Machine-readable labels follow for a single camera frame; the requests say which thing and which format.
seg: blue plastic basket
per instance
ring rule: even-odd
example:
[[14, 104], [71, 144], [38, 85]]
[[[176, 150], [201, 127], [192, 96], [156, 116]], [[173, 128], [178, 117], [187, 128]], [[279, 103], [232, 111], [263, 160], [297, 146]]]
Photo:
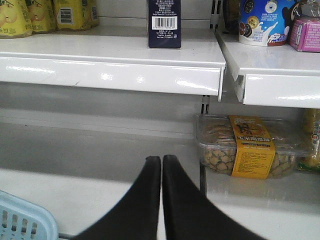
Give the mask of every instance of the blue plastic basket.
[[0, 240], [57, 240], [58, 235], [49, 211], [0, 191]]

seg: barcode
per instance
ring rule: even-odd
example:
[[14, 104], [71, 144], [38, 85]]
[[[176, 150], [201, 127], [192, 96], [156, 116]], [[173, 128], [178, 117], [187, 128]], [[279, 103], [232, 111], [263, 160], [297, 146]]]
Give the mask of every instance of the barcode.
[[295, 44], [299, 45], [300, 43], [300, 38], [301, 38], [301, 32], [302, 32], [302, 25], [299, 25], [297, 31], [296, 31], [296, 39], [295, 39]]
[[98, 13], [97, 13], [97, 7], [96, 6], [93, 6], [91, 8], [91, 17], [92, 17], [92, 20], [98, 20]]
[[59, 21], [59, 24], [74, 24], [72, 8], [66, 8], [66, 7], [60, 8], [58, 21]]
[[177, 16], [153, 16], [152, 30], [177, 30]]

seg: plastic container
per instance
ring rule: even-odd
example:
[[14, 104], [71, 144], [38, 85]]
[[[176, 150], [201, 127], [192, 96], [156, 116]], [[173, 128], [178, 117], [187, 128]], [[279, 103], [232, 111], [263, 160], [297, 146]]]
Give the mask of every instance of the plastic container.
[[241, 0], [240, 43], [255, 46], [284, 45], [298, 6], [299, 3], [293, 0]]
[[0, 191], [1, 240], [57, 240], [57, 223], [43, 207]]
[[[299, 160], [310, 154], [303, 134], [289, 122], [262, 118], [275, 145], [275, 157], [268, 178], [281, 178], [293, 172]], [[200, 161], [216, 173], [231, 175], [236, 160], [237, 144], [227, 116], [198, 115], [195, 138]]]

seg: yellow package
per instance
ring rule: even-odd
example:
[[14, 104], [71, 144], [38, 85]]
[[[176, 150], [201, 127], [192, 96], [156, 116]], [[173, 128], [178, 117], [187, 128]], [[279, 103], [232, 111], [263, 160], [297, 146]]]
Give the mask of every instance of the yellow package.
[[0, 38], [32, 35], [32, 24], [25, 0], [0, 0]]
[[88, 0], [55, 0], [54, 11], [60, 30], [88, 30], [91, 16]]
[[99, 25], [98, 11], [97, 11], [97, 0], [88, 0], [89, 10], [91, 16], [91, 27]]
[[313, 145], [313, 151], [299, 163], [300, 169], [320, 173], [320, 109], [307, 108], [304, 110], [302, 129]]
[[25, 0], [34, 34], [45, 34], [56, 30], [56, 20], [51, 0]]

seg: white metal shelf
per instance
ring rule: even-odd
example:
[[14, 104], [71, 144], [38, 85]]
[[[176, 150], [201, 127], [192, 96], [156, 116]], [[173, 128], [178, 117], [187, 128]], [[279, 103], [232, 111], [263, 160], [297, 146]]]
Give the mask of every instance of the white metal shelf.
[[247, 105], [320, 108], [320, 54], [298, 52], [290, 45], [241, 44], [218, 31], [216, 37], [235, 81], [240, 102]]
[[[76, 235], [127, 192], [147, 156], [175, 154], [199, 186], [190, 139], [0, 123], [1, 190], [48, 209]], [[162, 207], [158, 239], [165, 239]]]
[[281, 179], [259, 180], [207, 168], [206, 184], [211, 202], [265, 239], [319, 239], [319, 175], [295, 172]]
[[2, 39], [0, 81], [218, 96], [225, 60], [210, 29], [183, 29], [182, 49], [148, 49], [146, 27]]

